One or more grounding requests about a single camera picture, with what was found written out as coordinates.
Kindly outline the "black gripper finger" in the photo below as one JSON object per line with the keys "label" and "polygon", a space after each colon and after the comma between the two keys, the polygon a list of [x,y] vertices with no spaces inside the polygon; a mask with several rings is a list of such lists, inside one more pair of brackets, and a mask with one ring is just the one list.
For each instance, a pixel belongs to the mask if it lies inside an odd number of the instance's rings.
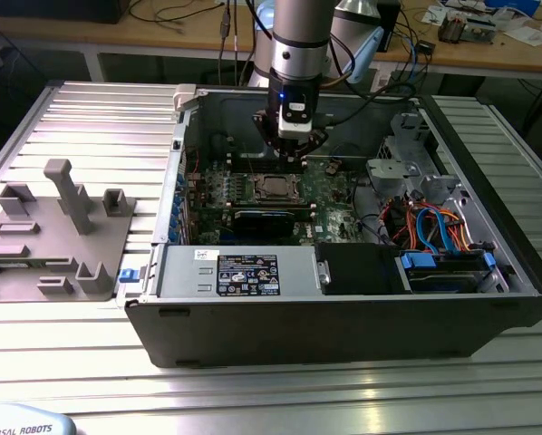
{"label": "black gripper finger", "polygon": [[321,148],[328,138],[329,135],[326,130],[314,129],[306,138],[295,140],[295,144],[292,147],[292,161],[296,162],[304,159],[313,151]]}
{"label": "black gripper finger", "polygon": [[256,111],[252,115],[252,121],[256,125],[263,142],[276,154],[281,164],[295,161],[295,141],[279,136],[278,124],[275,118],[269,117],[266,111]]}

